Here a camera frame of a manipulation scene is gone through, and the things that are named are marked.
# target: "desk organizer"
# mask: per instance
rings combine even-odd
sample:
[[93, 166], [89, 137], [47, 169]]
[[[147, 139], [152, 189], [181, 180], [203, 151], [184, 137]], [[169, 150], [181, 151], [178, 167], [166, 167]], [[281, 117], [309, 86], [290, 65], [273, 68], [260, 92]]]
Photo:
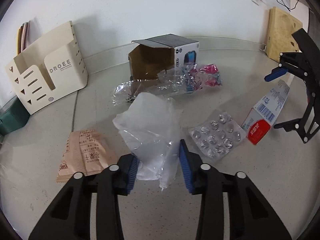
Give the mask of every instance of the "desk organizer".
[[84, 88], [88, 80], [71, 21], [41, 36], [5, 70], [30, 114]]

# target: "plastic bag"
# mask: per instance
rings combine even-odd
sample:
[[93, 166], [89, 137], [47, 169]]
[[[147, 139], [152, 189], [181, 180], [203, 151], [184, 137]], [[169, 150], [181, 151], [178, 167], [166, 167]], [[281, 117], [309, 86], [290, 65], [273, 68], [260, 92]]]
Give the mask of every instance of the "plastic bag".
[[186, 92], [193, 93], [196, 90], [203, 88], [222, 85], [219, 70], [215, 64], [199, 65], [191, 64], [184, 65], [182, 72], [185, 75]]
[[214, 64], [173, 67], [162, 70], [157, 76], [158, 79], [155, 80], [133, 80], [121, 83], [113, 93], [114, 105], [133, 102], [141, 92], [171, 97], [222, 84], [219, 70]]
[[118, 114], [113, 124], [131, 152], [142, 162], [137, 178], [159, 179], [162, 189], [177, 171], [180, 126], [172, 100], [140, 93], [129, 109]]

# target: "empty blister pack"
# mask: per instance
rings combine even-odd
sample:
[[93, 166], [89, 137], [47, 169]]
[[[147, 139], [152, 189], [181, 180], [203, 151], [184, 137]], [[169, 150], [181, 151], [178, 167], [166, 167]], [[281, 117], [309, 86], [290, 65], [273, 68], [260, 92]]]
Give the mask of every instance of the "empty blister pack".
[[188, 131], [203, 154], [212, 157], [214, 161], [237, 147], [246, 136], [227, 112], [217, 112], [206, 122]]

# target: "barcode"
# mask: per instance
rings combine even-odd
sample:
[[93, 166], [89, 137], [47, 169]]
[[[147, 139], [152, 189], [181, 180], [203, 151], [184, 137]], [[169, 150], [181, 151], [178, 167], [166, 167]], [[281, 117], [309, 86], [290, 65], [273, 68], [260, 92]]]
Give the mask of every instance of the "barcode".
[[260, 104], [257, 110], [269, 121], [272, 122], [275, 115], [264, 105]]

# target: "floor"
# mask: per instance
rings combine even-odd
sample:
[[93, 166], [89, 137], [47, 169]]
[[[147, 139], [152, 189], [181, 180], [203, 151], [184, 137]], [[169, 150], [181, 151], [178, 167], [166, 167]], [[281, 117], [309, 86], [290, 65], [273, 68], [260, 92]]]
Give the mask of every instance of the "floor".
[[[190, 151], [195, 148], [187, 127], [205, 121], [221, 108], [242, 124], [251, 107], [273, 86], [263, 77], [276, 62], [258, 51], [201, 51], [201, 63], [215, 63], [223, 86], [188, 95], [175, 96], [180, 109], [182, 135]], [[128, 80], [128, 64], [89, 76], [85, 89], [71, 94], [32, 115], [26, 127], [5, 138], [0, 151], [1, 202], [13, 227], [27, 239], [37, 220], [63, 184], [55, 178], [62, 150], [72, 128], [95, 128], [119, 156], [129, 153], [112, 120], [129, 105], [113, 106], [116, 85]], [[304, 83], [293, 79], [291, 91], [277, 122], [302, 116], [307, 99]], [[271, 130], [256, 145], [248, 140], [214, 166], [221, 172], [244, 171], [275, 209], [295, 239], [308, 219], [319, 195], [319, 135], [306, 145], [295, 132]], [[201, 155], [204, 162], [210, 163]], [[91, 239], [95, 236], [95, 202], [91, 215]], [[126, 240], [195, 239], [201, 197], [191, 196], [178, 168], [175, 181], [161, 191], [158, 181], [137, 181], [132, 193], [119, 197], [120, 215]], [[225, 208], [225, 239], [229, 238], [228, 208]]]

